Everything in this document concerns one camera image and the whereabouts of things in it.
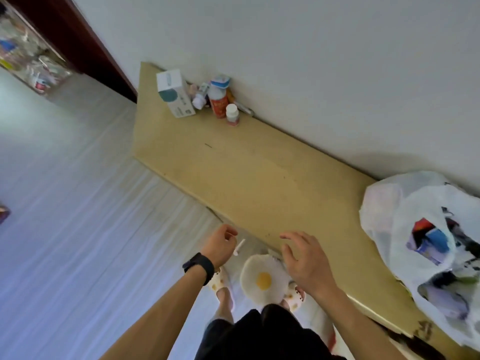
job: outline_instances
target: person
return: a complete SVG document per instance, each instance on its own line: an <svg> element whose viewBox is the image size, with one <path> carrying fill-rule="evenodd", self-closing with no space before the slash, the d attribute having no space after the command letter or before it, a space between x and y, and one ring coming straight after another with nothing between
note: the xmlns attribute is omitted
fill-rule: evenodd
<svg viewBox="0 0 480 360"><path fill-rule="evenodd" d="M223 266L237 244L237 230L221 225L200 251L215 270ZM337 286L327 256L314 236L285 232L282 256L290 276L302 292L312 296L333 321L356 360L405 360L372 321L361 314ZM293 255L291 244L297 248ZM210 269L190 265L175 283L101 357L101 360L165 360L187 319ZM252 309L233 322L228 288L217 292L219 307L205 330L195 360L211 359L343 359L330 354L312 330L303 329L282 305L270 304L261 313Z"/></svg>

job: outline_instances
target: cardboard box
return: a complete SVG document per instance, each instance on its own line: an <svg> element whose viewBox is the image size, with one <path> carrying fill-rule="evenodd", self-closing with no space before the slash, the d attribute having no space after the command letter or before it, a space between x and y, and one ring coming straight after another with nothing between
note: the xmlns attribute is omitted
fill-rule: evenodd
<svg viewBox="0 0 480 360"><path fill-rule="evenodd" d="M195 109L187 93L187 82L182 78L180 69L157 73L158 94L164 100L173 116L183 118L195 115Z"/></svg>

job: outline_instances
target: white slipper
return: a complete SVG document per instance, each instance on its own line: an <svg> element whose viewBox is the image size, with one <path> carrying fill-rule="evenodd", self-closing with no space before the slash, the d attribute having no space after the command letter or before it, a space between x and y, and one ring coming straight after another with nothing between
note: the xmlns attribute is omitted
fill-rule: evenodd
<svg viewBox="0 0 480 360"><path fill-rule="evenodd" d="M297 286L298 286L297 283L290 282L288 285L288 290L285 293L285 297L283 297L285 302L287 302L287 304L289 305L290 311L292 313L298 310L302 306L306 298L306 296L302 297L301 293L295 289L297 288Z"/></svg>
<svg viewBox="0 0 480 360"><path fill-rule="evenodd" d="M233 297L232 288L229 281L229 275L223 266L220 267L218 272L213 274L212 279L208 282L208 287L213 290L215 293L216 299L220 302L219 297L217 297L217 292L222 288L228 288L230 291L230 298L232 299L232 309L231 312L235 309L235 299Z"/></svg>

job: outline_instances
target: white wall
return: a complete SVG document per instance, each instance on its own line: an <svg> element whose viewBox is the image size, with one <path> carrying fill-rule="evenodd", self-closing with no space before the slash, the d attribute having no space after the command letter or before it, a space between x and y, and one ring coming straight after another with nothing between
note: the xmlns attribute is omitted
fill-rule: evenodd
<svg viewBox="0 0 480 360"><path fill-rule="evenodd" d="M233 77L265 121L376 177L480 191L480 0L74 0L136 86L141 61Z"/></svg>

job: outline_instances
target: watch strap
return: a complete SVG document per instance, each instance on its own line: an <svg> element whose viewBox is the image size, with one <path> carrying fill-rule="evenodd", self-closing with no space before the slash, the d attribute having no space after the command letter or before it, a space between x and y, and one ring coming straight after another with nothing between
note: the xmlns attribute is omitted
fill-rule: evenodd
<svg viewBox="0 0 480 360"><path fill-rule="evenodd" d="M203 286L206 286L210 279L212 279L213 274L215 274L215 267L213 266L210 259L206 256L202 255L201 253L196 253L190 260L188 260L185 264L182 265L182 268L185 272L187 272L192 266L199 265L205 272L207 273L207 278Z"/></svg>

